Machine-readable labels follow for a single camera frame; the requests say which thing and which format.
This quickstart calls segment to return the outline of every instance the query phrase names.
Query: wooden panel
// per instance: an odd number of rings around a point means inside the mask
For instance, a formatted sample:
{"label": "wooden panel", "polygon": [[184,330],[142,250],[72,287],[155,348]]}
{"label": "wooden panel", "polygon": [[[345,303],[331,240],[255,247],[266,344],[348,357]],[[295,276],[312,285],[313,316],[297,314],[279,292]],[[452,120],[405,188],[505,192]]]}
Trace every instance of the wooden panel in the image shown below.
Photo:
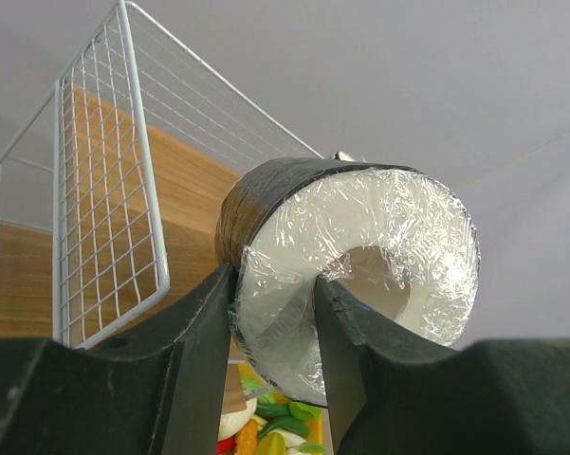
{"label": "wooden panel", "polygon": [[[67,242],[73,253],[70,270],[83,264],[72,273],[70,292],[80,297],[74,311],[89,312],[84,327],[89,336],[98,330],[100,318],[105,326],[118,316],[114,282],[123,313],[135,306],[138,297],[154,291],[155,277],[149,267],[137,282],[126,282],[133,265],[140,270],[152,260],[144,194],[135,191],[143,176],[137,131],[130,128],[130,117],[112,105],[76,93],[79,101],[72,108],[76,121],[65,135],[68,151],[78,151],[66,163],[72,175],[67,197],[70,203],[78,202],[68,215],[70,228],[74,220],[81,222],[71,229]],[[216,267],[214,227],[221,201],[239,175],[156,128],[150,127],[148,133],[171,270],[171,291],[148,313],[153,314],[187,294]],[[136,146],[126,147],[132,143]],[[86,215],[91,207],[93,215]],[[130,244],[137,245],[133,253],[110,267]],[[50,267],[49,235],[1,226],[0,336],[50,335]],[[95,283],[81,290],[81,283],[97,276]],[[89,311],[98,297],[104,299],[101,309]],[[81,331],[78,326],[73,343],[80,340]]]}

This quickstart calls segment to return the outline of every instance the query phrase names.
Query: cardboard core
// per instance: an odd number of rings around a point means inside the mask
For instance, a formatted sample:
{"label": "cardboard core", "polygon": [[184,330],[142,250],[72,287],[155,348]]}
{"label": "cardboard core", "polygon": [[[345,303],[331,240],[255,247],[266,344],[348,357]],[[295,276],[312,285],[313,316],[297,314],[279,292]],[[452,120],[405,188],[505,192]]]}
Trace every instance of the cardboard core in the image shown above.
{"label": "cardboard core", "polygon": [[411,286],[395,280],[390,264],[379,246],[359,246],[349,250],[340,261],[346,263],[349,277],[338,279],[354,297],[381,313],[396,320],[409,301]]}

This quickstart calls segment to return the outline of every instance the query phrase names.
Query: roll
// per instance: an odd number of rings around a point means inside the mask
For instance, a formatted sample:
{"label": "roll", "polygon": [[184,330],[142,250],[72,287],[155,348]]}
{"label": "roll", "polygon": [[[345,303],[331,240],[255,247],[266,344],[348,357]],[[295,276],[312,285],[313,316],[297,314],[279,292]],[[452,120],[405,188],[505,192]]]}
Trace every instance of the roll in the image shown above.
{"label": "roll", "polygon": [[318,406],[319,275],[450,345],[468,320],[480,264],[468,212],[433,178],[315,158],[277,158],[244,175],[222,204],[215,249],[240,270],[230,327],[249,363],[283,394]]}

